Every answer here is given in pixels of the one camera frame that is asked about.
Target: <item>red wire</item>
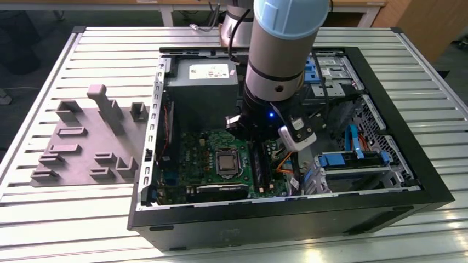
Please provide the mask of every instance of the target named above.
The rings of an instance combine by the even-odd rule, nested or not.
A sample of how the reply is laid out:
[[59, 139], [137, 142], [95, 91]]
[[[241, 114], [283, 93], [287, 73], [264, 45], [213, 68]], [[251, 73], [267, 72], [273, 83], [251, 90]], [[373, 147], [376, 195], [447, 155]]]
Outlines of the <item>red wire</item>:
[[163, 151], [161, 151], [161, 155], [160, 155], [157, 161], [161, 159], [163, 154], [164, 154], [164, 151], [165, 151], [165, 149], [167, 149], [168, 146], [169, 146], [168, 108], [165, 107], [165, 105], [164, 105], [164, 126], [165, 126], [165, 144], [164, 144], [164, 148], [163, 148]]

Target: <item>robotic arm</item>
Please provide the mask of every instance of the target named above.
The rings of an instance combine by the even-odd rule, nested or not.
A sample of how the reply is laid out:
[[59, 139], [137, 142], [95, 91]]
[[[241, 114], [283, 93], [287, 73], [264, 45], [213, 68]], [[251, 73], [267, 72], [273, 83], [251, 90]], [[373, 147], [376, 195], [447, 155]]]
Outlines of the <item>robotic arm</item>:
[[316, 141], [297, 91], [327, 0], [255, 0], [253, 27], [241, 114], [227, 118], [227, 131], [244, 140], [280, 135], [289, 151]]

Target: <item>green circuit board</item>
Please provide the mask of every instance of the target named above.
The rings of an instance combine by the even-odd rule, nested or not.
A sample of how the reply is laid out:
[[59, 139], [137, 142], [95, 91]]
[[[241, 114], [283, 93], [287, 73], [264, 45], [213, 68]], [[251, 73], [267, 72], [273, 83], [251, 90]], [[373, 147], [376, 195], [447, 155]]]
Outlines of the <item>green circuit board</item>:
[[[245, 184], [248, 185], [248, 198], [264, 198], [285, 195], [284, 180], [272, 180], [272, 189], [255, 188], [251, 167], [251, 156], [247, 142], [237, 140], [227, 131], [204, 131], [200, 133], [183, 133], [180, 141], [179, 170], [164, 171], [173, 173], [176, 183], [165, 190], [168, 204], [185, 203], [185, 194], [191, 188], [209, 184]], [[276, 142], [268, 142], [268, 148], [275, 150]], [[239, 174], [227, 179], [217, 175], [216, 151], [237, 151]]]

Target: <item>aluminum extrusion table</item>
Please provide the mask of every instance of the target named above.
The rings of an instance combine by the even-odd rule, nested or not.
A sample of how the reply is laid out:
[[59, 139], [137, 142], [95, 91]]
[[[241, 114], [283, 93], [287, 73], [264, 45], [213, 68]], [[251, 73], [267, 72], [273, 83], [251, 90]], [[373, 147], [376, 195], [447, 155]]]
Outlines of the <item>aluminum extrusion table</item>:
[[161, 253], [125, 229], [131, 184], [28, 185], [60, 99], [92, 107], [87, 86], [103, 83], [121, 107], [135, 97], [149, 105], [159, 48], [219, 44], [216, 31], [188, 28], [88, 27], [71, 35], [0, 165], [0, 261], [467, 262], [468, 110], [407, 37], [387, 28], [323, 28], [316, 45], [360, 48], [456, 198], [439, 210], [375, 234]]

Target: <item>white label sticker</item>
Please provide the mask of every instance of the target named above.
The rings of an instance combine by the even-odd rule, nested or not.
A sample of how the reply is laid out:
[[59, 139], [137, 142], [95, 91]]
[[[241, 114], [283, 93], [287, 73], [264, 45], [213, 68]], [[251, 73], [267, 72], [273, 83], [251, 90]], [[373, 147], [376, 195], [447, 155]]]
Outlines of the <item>white label sticker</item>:
[[195, 64], [189, 70], [189, 79], [229, 78], [228, 64]]
[[296, 178], [292, 177], [289, 183], [299, 190], [299, 182], [297, 182]]

